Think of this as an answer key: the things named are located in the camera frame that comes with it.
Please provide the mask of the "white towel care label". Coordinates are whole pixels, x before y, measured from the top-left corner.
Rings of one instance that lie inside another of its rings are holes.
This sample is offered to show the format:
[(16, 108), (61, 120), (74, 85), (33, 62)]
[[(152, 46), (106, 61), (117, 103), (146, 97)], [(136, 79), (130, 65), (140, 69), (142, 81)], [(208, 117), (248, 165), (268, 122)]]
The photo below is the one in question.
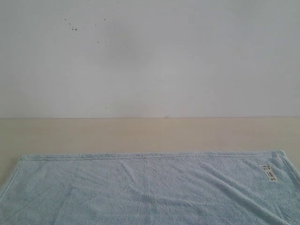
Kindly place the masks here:
[(269, 181), (278, 182), (278, 179), (270, 165), (262, 165), (262, 169)]

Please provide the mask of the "light blue fleece towel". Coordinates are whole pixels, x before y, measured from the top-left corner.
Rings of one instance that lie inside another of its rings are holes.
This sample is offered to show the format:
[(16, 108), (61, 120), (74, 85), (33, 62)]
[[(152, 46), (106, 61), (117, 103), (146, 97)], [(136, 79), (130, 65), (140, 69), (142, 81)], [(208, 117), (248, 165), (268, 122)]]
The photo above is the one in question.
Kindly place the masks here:
[(0, 222), (297, 225), (300, 173), (283, 151), (24, 155), (0, 190)]

